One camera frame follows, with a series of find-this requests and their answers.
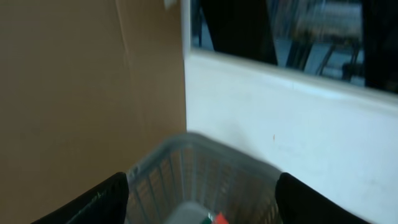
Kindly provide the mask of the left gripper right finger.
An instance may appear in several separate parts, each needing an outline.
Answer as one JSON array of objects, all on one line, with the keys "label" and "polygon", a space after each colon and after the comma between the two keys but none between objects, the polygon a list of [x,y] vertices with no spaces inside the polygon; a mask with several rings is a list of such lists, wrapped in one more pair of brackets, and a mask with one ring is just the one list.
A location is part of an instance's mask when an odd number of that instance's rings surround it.
[{"label": "left gripper right finger", "polygon": [[367,224],[287,172],[276,183],[275,199],[284,224]]}]

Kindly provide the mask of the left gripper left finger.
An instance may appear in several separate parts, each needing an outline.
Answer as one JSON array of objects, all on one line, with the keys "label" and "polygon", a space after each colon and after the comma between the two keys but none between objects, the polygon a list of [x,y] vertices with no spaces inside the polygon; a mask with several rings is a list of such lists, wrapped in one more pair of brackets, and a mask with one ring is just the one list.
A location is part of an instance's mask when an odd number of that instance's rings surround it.
[{"label": "left gripper left finger", "polygon": [[123,224],[128,196],[126,174],[117,172],[34,224]]}]

